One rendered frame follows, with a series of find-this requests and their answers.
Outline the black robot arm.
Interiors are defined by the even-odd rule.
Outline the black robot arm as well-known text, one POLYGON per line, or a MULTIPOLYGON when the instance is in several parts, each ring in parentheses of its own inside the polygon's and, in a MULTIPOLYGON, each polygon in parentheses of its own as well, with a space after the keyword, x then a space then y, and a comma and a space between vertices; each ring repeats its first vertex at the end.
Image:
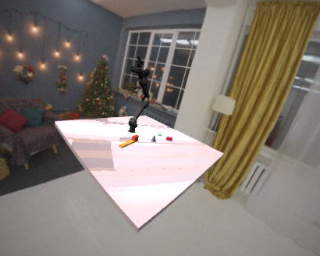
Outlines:
MULTIPOLYGON (((130 72, 135 72, 135 70, 136 70, 136 67, 132 67, 131 66, 130 72)), ((135 132, 135 128, 137 128, 137 119, 140 116, 140 114, 143 112, 143 110, 148 107, 149 102, 150 102, 150 100, 149 100, 149 96, 150 95, 149 95, 147 87, 146 87, 147 86, 147 80, 148 80, 146 76, 148 76, 149 73, 150 73, 149 70, 145 69, 144 70, 144 75, 141 75, 141 76, 138 75, 139 76, 139 84, 140 84, 140 86, 142 88, 144 96, 143 96, 143 98, 141 100, 140 108, 137 110, 137 112, 135 113, 135 115, 133 117, 130 117, 130 119, 128 121, 128 126, 130 126, 128 131, 130 133, 136 133, 135 132), (148 101, 145 101, 144 100, 145 98, 147 98, 148 101)))

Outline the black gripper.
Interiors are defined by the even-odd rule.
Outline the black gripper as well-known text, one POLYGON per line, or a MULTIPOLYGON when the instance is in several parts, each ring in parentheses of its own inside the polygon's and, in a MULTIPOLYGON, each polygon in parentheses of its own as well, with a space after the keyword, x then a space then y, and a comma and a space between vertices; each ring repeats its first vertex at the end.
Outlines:
POLYGON ((136 67, 135 72, 140 76, 144 75, 144 67, 142 66, 143 64, 144 64, 144 62, 141 61, 139 56, 137 56, 137 67, 136 67))

